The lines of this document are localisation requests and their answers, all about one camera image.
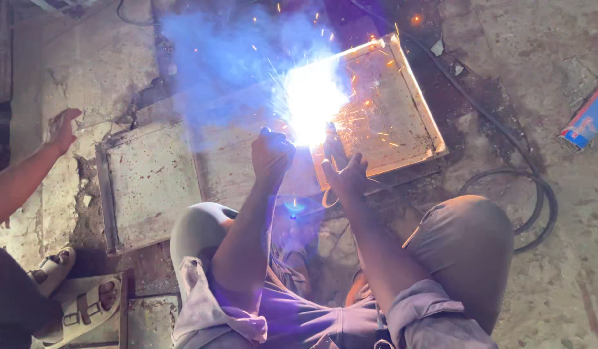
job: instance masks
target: rusty metal plate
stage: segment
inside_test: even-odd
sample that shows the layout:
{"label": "rusty metal plate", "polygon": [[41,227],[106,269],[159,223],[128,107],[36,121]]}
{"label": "rusty metal plate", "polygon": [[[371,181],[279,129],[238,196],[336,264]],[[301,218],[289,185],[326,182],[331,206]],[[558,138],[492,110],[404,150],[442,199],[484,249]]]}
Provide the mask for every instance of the rusty metal plate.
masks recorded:
{"label": "rusty metal plate", "polygon": [[[368,177],[448,154],[395,34],[343,52],[340,60],[354,93],[333,122],[346,155],[361,152],[368,160]],[[322,144],[311,154],[325,190]]]}

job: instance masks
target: hand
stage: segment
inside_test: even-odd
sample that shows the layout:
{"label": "hand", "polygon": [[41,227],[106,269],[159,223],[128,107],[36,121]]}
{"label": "hand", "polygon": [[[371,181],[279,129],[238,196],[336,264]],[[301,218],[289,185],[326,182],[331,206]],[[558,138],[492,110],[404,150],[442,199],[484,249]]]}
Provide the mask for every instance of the hand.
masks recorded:
{"label": "hand", "polygon": [[49,121],[45,143],[56,149],[59,156],[66,154],[77,137],[72,134],[70,122],[81,115],[79,109],[64,109]]}
{"label": "hand", "polygon": [[279,186],[295,157],[295,145],[286,134],[263,127],[252,142],[252,164],[256,180]]}
{"label": "hand", "polygon": [[323,160],[321,166],[331,190],[340,198],[342,205],[364,197],[368,183],[368,162],[362,161],[361,153],[355,153],[349,164],[340,172],[334,170],[328,159]]}

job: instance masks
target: person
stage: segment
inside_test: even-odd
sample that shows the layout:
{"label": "person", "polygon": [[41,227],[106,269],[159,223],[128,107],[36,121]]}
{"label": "person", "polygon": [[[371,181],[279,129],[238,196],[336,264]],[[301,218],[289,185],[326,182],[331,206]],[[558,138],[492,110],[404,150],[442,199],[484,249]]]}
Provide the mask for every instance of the person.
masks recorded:
{"label": "person", "polygon": [[[58,158],[76,140],[71,121],[81,115],[66,109],[49,124],[48,138],[37,151],[0,172],[0,224],[6,221],[40,185]],[[64,337],[62,305],[49,296],[69,273],[75,250],[66,247],[48,256],[39,269],[25,273],[7,251],[0,248],[0,348],[30,348],[31,336],[47,343]],[[99,286],[103,309],[115,303],[115,284]]]}
{"label": "person", "polygon": [[362,155],[340,172],[325,160],[360,268],[345,307],[321,306],[303,297],[310,290],[303,248],[271,253],[275,198],[294,154],[283,133],[263,128],[252,143],[256,180],[241,210],[203,202],[174,224],[171,258],[183,304],[174,348],[497,347],[489,335],[514,242],[503,210],[480,196],[442,202],[401,247],[366,202]]}

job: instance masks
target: black cable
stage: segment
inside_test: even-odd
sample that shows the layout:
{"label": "black cable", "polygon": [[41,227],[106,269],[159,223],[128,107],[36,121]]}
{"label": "black cable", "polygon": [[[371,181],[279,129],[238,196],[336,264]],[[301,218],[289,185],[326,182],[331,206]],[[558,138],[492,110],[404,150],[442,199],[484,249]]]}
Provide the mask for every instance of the black cable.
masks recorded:
{"label": "black cable", "polygon": [[134,25],[134,26],[138,26],[138,27],[149,27],[149,26],[154,26],[154,25],[156,25],[156,23],[155,23],[155,19],[154,19],[154,18],[151,18],[151,19],[149,19],[149,20],[148,20],[148,21],[146,21],[146,22],[135,22],[135,21],[133,21],[133,20],[129,20],[129,19],[126,19],[126,18],[122,17],[122,15],[120,14],[120,9],[122,8],[122,4],[123,4],[123,3],[124,3],[124,0],[120,0],[120,1],[118,2],[118,7],[116,7],[116,14],[118,15],[118,17],[119,17],[119,18],[120,18],[120,19],[121,19],[121,20],[122,20],[124,23],[127,23],[127,24],[132,24],[132,25]]}
{"label": "black cable", "polygon": [[[398,31],[398,28],[394,24],[392,24],[387,19],[381,17],[377,13],[373,12],[372,10],[366,8],[364,5],[360,4],[357,0],[350,0],[350,2],[355,4],[357,7],[359,7],[361,10],[365,11],[366,13],[381,20],[383,23],[386,23],[392,29],[396,29],[396,31]],[[422,44],[416,37],[412,36],[411,34],[409,34],[407,32],[402,32],[401,34],[403,37],[406,37],[409,40],[411,40],[413,42],[413,44],[417,45],[423,52],[425,52],[427,54],[427,56],[432,60],[432,62],[435,63],[435,66],[437,68],[439,68],[441,73],[443,73],[443,75],[450,81],[450,83],[454,86],[454,88],[466,100],[468,100],[469,103],[472,106],[474,106],[474,108],[476,108],[476,110],[480,114],[482,114],[482,116],[486,117],[495,127],[497,127],[497,129],[499,131],[501,131],[501,133],[503,133],[506,136],[506,138],[512,143],[514,148],[520,153],[520,155],[523,157],[523,160],[525,160],[525,162],[528,164],[529,168],[532,170],[531,173],[527,172],[527,171],[516,170],[513,168],[502,168],[502,169],[497,169],[497,170],[484,171],[484,172],[476,174],[475,176],[473,176],[469,180],[467,180],[467,182],[465,182],[463,187],[461,187],[458,194],[459,195],[464,194],[466,192],[467,188],[471,184],[473,184],[477,180],[479,180],[480,178],[490,176],[493,174],[495,175],[498,173],[508,173],[508,174],[511,174],[514,176],[525,176],[525,177],[528,177],[531,180],[533,180],[536,183],[536,205],[534,206],[534,211],[533,211],[532,215],[530,216],[530,218],[522,226],[515,229],[514,234],[518,235],[518,234],[526,231],[529,227],[531,227],[535,223],[536,219],[538,219],[538,217],[540,216],[540,212],[542,211],[542,207],[543,207],[543,201],[544,201],[543,195],[547,196],[547,201],[549,202],[549,219],[547,221],[547,225],[545,226],[543,231],[536,237],[536,239],[534,239],[532,242],[528,243],[527,245],[524,245],[523,247],[515,249],[514,253],[518,254],[518,253],[522,253],[522,252],[534,249],[536,246],[540,245],[540,243],[542,243],[553,232],[553,228],[555,227],[555,223],[558,219],[558,201],[555,197],[555,193],[553,192],[553,189],[544,179],[542,179],[540,172],[538,171],[538,169],[534,165],[534,162],[532,161],[532,158],[526,151],[523,150],[523,148],[519,145],[519,143],[514,138],[512,133],[510,133],[510,131],[508,131],[505,128],[505,126],[497,120],[497,118],[495,118],[493,115],[491,115],[491,113],[489,113],[484,107],[482,107],[479,103],[477,103],[469,95],[469,93],[467,93],[467,91],[465,91],[463,89],[463,87],[458,83],[458,81],[448,72],[448,70],[443,66],[443,64],[441,64],[441,62],[437,59],[437,57],[435,57],[433,55],[433,53],[424,44]]]}

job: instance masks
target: sandal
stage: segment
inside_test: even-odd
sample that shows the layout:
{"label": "sandal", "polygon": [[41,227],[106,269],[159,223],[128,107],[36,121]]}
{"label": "sandal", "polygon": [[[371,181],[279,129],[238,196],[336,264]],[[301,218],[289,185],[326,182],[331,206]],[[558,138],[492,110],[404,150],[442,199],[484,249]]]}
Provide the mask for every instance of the sandal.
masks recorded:
{"label": "sandal", "polygon": [[[52,259],[52,257],[56,258],[57,256],[60,256],[60,253],[62,253],[64,251],[69,253],[69,258],[68,258],[66,264],[56,263]],[[58,252],[54,256],[45,257],[45,259],[43,259],[43,261],[40,262],[40,264],[38,265],[37,270],[41,270],[45,274],[47,274],[47,278],[45,278],[45,280],[38,283],[36,281],[36,279],[34,278],[34,275],[33,275],[34,271],[29,271],[28,275],[30,276],[31,281],[37,285],[38,291],[40,292],[40,294],[42,294],[45,297],[49,297],[49,296],[51,296],[51,293],[53,293],[53,291],[56,288],[58,288],[58,286],[62,283],[62,281],[64,281],[64,279],[66,279],[66,276],[68,275],[68,273],[70,272],[70,270],[72,269],[72,266],[74,264],[75,264],[75,249],[73,249],[72,247],[65,247],[64,249],[62,249],[60,252]]]}
{"label": "sandal", "polygon": [[[116,300],[109,308],[103,309],[101,297],[99,295],[102,285],[113,282],[114,289],[110,292],[116,297]],[[62,339],[55,342],[59,333],[53,332],[45,337],[38,338],[43,342],[46,349],[57,349],[84,333],[95,329],[107,319],[116,313],[120,306],[121,282],[117,278],[110,278],[96,285],[85,294],[78,295],[75,299],[62,303]]]}

